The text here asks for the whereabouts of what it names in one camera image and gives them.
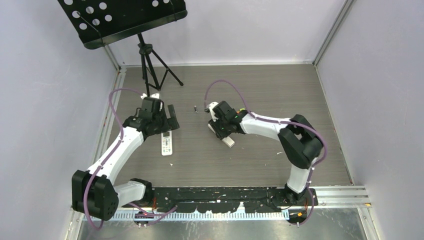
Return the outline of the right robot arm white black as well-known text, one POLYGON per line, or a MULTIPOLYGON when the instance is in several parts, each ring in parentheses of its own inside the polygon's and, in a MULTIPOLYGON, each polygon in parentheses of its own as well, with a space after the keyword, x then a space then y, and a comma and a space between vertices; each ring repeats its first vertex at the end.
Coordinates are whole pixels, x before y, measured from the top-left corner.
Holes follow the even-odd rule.
POLYGON ((279 141, 291 164, 282 195, 291 205, 299 205, 305 199, 313 165, 325 145, 304 116, 267 118, 245 109, 235 110, 226 101, 211 102, 205 112, 211 115, 209 129, 230 148, 235 144, 230 137, 233 133, 279 141))

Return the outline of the long white remote control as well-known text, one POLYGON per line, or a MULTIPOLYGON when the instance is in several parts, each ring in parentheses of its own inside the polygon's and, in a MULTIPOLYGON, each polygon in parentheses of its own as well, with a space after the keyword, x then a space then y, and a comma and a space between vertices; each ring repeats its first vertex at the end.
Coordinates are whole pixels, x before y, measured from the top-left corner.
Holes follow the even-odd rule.
POLYGON ((229 136, 224 137, 224 138, 220 138, 217 134, 217 132, 214 130, 214 128, 212 127, 212 125, 210 123, 207 124, 208 128, 215 134, 215 136, 221 140, 223 143, 225 143, 229 148, 232 148, 235 144, 235 141, 230 138, 229 136))

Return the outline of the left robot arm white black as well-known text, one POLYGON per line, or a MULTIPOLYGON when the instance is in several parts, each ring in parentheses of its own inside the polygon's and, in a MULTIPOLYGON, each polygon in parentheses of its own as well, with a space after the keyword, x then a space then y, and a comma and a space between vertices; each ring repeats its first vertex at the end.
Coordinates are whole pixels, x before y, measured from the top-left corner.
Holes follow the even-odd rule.
POLYGON ((134 151, 150 136, 179 129, 175 108, 157 97, 145 97, 141 107, 123 123, 106 152, 87 170, 77 170, 71 178, 72 209, 103 221, 130 203, 148 207, 154 199, 152 183, 132 178, 115 185, 116 178, 134 151))

